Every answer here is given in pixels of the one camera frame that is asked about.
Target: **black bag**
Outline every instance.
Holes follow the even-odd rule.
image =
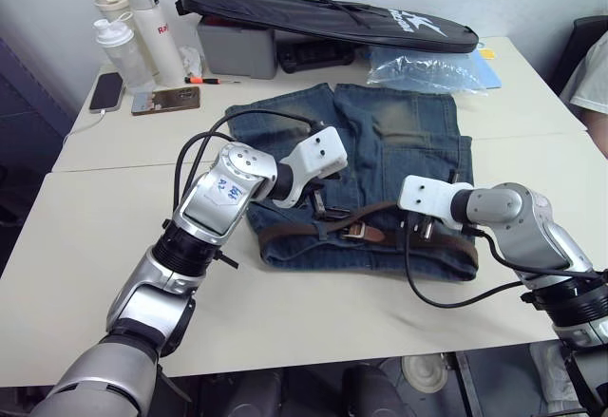
[[[226,20],[364,45],[468,53],[469,27],[432,15],[333,0],[178,0],[179,15]]]

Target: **person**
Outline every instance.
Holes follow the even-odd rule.
[[[608,159],[608,32],[589,48],[560,98]]]

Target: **phone case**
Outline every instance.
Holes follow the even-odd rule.
[[[123,79],[118,72],[103,73],[97,79],[88,110],[91,113],[116,111],[123,101]]]
[[[133,96],[131,113],[136,116],[149,115],[199,107],[200,89],[198,86],[189,86],[136,94]]]

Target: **gray storage box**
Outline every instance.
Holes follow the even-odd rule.
[[[213,73],[271,79],[276,74],[275,31],[203,17],[197,25]]]

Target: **water bottle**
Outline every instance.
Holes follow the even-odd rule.
[[[123,77],[129,92],[151,92],[156,89],[154,78],[143,60],[135,34],[123,19],[128,17],[121,16],[111,23],[105,19],[93,23],[97,30],[97,43],[104,48],[110,61]]]
[[[159,7],[159,0],[128,1],[137,27],[159,70],[161,83],[168,87],[183,85],[186,73],[167,21]]]
[[[129,7],[129,1],[127,0],[93,0],[93,2],[95,3],[95,7],[97,7],[97,9],[102,13],[104,18],[110,22],[117,20],[119,16],[131,11],[131,8]],[[122,21],[127,26],[129,26],[135,34],[135,41],[137,42],[137,45],[140,48],[140,51],[142,52],[143,60],[152,72],[152,75],[157,75],[159,71],[156,69],[156,64],[154,64],[152,55],[150,54],[150,51],[148,51],[148,48],[145,45],[145,42],[143,41],[141,33],[137,29],[133,14],[129,13],[128,16],[128,19]]]

